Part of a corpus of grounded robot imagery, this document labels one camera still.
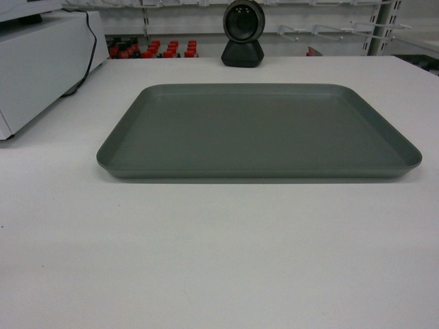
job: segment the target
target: black item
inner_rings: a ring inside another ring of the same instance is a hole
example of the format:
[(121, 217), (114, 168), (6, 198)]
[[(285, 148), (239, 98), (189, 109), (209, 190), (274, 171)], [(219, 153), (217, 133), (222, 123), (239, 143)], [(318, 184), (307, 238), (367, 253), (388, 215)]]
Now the black item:
[(115, 39), (111, 39), (111, 40), (107, 40), (107, 45), (110, 47), (114, 47), (115, 45), (117, 45), (117, 42)]
[(63, 94), (61, 96), (61, 98), (70, 97), (70, 96), (76, 94), (76, 92), (83, 85), (85, 80), (87, 80), (88, 74), (90, 73), (91, 65), (93, 63), (93, 58), (95, 57), (96, 44), (97, 44), (96, 34), (95, 34), (95, 32), (93, 32), (93, 30), (90, 27), (90, 19), (89, 19), (89, 16), (88, 16), (88, 12), (84, 11), (84, 10), (79, 10), (79, 9), (76, 9), (76, 10), (66, 10), (66, 9), (63, 9), (63, 10), (65, 12), (82, 12), (82, 13), (84, 13), (86, 15), (86, 23), (87, 23), (88, 30), (93, 35), (93, 48), (91, 49), (90, 60), (88, 61), (88, 66), (87, 66), (87, 70), (85, 71), (84, 77), (75, 86), (73, 86), (70, 90), (68, 90), (65, 94)]
[(117, 48), (119, 49), (119, 51), (125, 51), (127, 49), (126, 42), (118, 42), (117, 43)]
[(422, 156), (349, 88), (146, 88), (97, 153), (117, 178), (393, 178)]
[(262, 7), (253, 0), (236, 0), (226, 9), (223, 27), (230, 39), (221, 56), (226, 66), (256, 67), (264, 53), (258, 38), (265, 27)]
[(251, 43), (235, 43), (229, 40), (221, 56), (226, 66), (236, 67), (256, 67), (262, 59), (263, 50), (257, 40)]

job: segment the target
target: red item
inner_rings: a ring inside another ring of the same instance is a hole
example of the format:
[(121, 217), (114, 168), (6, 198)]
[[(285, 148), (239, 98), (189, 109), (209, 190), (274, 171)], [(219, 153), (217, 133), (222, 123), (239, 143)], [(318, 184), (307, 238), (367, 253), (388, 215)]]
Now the red item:
[(121, 50), (119, 52), (119, 58), (121, 60), (127, 60), (128, 58), (130, 58), (130, 56), (128, 55), (128, 52), (126, 50)]
[(110, 48), (110, 57), (111, 58), (114, 58), (114, 57), (116, 57), (117, 56), (117, 53), (118, 53), (118, 48), (117, 47), (111, 47)]
[(152, 58), (152, 53), (150, 53), (149, 51), (144, 51), (144, 52), (141, 54), (141, 57), (142, 57), (142, 58)]
[(308, 47), (307, 56), (323, 56), (318, 50), (315, 50), (313, 47)]
[(132, 48), (132, 50), (133, 50), (133, 52), (138, 52), (138, 51), (140, 51), (140, 49), (139, 49), (139, 45), (138, 44), (136, 44), (136, 43), (134, 43), (133, 45), (131, 45), (131, 48)]
[(192, 50), (185, 51), (185, 57), (186, 58), (195, 57), (195, 53)]
[(167, 51), (172, 51), (173, 54), (177, 53), (177, 47), (167, 46)]
[(148, 47), (147, 51), (149, 51), (152, 55), (157, 54), (157, 48), (156, 47)]
[(173, 56), (174, 56), (174, 53), (172, 51), (165, 51), (163, 53), (164, 58), (173, 58)]

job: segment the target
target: black cable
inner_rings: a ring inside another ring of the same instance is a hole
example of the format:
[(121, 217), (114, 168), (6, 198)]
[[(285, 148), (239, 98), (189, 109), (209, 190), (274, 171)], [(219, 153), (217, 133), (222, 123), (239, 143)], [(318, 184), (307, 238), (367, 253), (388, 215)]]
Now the black cable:
[(90, 22), (89, 22), (89, 17), (88, 17), (88, 12), (85, 10), (79, 10), (79, 9), (75, 9), (75, 10), (67, 10), (67, 9), (62, 9), (65, 12), (83, 12), (86, 15), (86, 22), (87, 22), (87, 27), (88, 30), (92, 33), (93, 38), (95, 39), (95, 41), (93, 42), (93, 49), (91, 50), (91, 56), (90, 56), (90, 62), (88, 63), (88, 67), (87, 67), (87, 71), (85, 72), (84, 77), (81, 79), (81, 81), (79, 81), (75, 86), (73, 86), (72, 88), (70, 88), (65, 94), (63, 94), (61, 96), (61, 98), (64, 97), (68, 97), (68, 96), (72, 96), (74, 94), (76, 94), (76, 92), (78, 91), (78, 89), (82, 86), (82, 84), (85, 82), (85, 80), (88, 77), (88, 74), (90, 73), (90, 68), (91, 68), (91, 63), (93, 62), (93, 58), (95, 57), (95, 50), (96, 50), (96, 44), (97, 44), (97, 38), (96, 38), (96, 34), (93, 32), (93, 30), (90, 27)]

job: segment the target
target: white countertop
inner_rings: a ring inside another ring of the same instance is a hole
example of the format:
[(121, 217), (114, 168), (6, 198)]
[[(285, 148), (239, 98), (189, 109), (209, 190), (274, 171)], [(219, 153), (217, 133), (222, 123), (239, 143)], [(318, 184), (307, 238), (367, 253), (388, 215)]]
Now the white countertop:
[[(423, 162), (347, 184), (136, 184), (99, 167), (141, 90), (194, 82), (350, 87)], [(0, 142), (0, 327), (437, 328), (438, 90), (396, 58), (105, 62)]]

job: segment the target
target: gray tray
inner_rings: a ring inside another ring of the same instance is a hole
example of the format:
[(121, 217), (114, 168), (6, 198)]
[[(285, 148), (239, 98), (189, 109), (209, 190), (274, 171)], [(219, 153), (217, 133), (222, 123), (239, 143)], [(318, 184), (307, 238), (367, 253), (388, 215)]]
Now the gray tray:
[(97, 153), (117, 178), (393, 178), (422, 156), (349, 88), (146, 88)]

